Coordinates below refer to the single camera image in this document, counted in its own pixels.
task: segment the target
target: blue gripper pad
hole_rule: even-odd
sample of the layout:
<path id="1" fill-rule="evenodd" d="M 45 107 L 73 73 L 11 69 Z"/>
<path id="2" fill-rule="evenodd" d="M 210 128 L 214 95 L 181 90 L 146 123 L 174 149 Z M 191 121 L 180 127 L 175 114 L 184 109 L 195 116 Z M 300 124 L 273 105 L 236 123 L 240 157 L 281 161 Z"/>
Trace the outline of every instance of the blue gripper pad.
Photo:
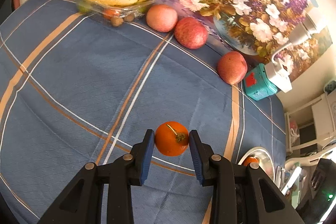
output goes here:
<path id="1" fill-rule="evenodd" d="M 198 136 L 197 131 L 196 133 L 194 133 L 194 131 L 196 130 L 192 130 L 189 134 L 189 148 L 190 148 L 191 157 L 193 159 L 196 178 L 199 181 L 199 183 L 202 185 L 204 183 L 204 176 L 202 174 L 203 164 L 201 160 L 201 155 L 196 146 L 197 139 L 199 140 L 200 138 Z"/>
<path id="2" fill-rule="evenodd" d="M 154 150 L 154 131 L 147 130 L 143 143 L 147 142 L 147 147 L 144 152 L 141 170 L 140 170 L 140 184 L 144 184 L 145 180 L 148 177 L 149 167 L 151 165 L 153 150 Z"/>

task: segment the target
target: teal box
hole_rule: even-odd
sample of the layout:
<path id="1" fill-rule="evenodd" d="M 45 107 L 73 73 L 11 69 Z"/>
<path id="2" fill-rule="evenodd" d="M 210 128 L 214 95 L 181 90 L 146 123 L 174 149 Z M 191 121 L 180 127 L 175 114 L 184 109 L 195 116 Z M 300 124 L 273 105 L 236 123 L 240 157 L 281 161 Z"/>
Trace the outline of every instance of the teal box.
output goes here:
<path id="1" fill-rule="evenodd" d="M 263 63 L 248 72 L 243 83 L 246 95 L 256 101 L 278 92 L 277 86 L 268 80 Z"/>

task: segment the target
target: nut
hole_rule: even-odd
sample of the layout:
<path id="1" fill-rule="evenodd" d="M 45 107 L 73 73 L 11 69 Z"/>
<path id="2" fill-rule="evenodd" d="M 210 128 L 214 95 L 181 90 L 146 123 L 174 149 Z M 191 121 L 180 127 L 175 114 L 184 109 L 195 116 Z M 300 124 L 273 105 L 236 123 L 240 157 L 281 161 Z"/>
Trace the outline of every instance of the nut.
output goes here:
<path id="1" fill-rule="evenodd" d="M 133 13 L 125 16 L 125 18 L 124 18 L 125 21 L 133 21 L 133 19 L 134 19 L 134 14 Z"/>
<path id="2" fill-rule="evenodd" d="M 111 18 L 111 24 L 113 27 L 118 27 L 121 24 L 123 24 L 124 20 L 120 17 L 112 17 Z"/>

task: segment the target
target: screw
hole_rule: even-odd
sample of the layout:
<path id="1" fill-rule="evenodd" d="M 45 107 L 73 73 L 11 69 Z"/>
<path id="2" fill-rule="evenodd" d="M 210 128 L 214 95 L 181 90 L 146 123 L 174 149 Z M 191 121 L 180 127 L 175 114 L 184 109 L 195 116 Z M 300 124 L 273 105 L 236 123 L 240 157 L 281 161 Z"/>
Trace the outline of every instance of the screw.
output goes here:
<path id="1" fill-rule="evenodd" d="M 133 156 L 131 155 L 131 154 L 125 154 L 124 156 L 123 156 L 123 159 L 124 160 L 131 160 L 133 158 Z"/>
<path id="2" fill-rule="evenodd" d="M 252 169 L 258 169 L 258 168 L 259 168 L 259 164 L 256 163 L 256 162 L 251 162 L 251 163 L 250 163 L 250 167 L 251 167 Z"/>
<path id="3" fill-rule="evenodd" d="M 213 160 L 215 160 L 215 161 L 219 161 L 219 160 L 222 159 L 221 155 L 218 155 L 218 154 L 213 154 L 213 155 L 211 156 L 211 158 L 212 158 Z"/>
<path id="4" fill-rule="evenodd" d="M 92 170 L 94 167 L 95 167 L 95 164 L 94 164 L 93 162 L 88 162 L 88 163 L 85 165 L 85 169 L 86 169 L 86 170 Z"/>

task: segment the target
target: clear plastic tray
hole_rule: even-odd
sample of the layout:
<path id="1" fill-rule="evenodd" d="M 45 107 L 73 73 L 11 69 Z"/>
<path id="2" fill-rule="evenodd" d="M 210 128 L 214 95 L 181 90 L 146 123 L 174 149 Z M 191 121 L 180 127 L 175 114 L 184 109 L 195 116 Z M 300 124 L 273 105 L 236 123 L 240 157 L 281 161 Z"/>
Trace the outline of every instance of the clear plastic tray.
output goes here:
<path id="1" fill-rule="evenodd" d="M 91 18 L 114 26 L 121 25 L 123 21 L 133 21 L 143 16 L 155 0 L 146 0 L 127 7 L 108 6 L 91 0 L 75 0 L 78 11 L 82 14 L 93 15 Z"/>

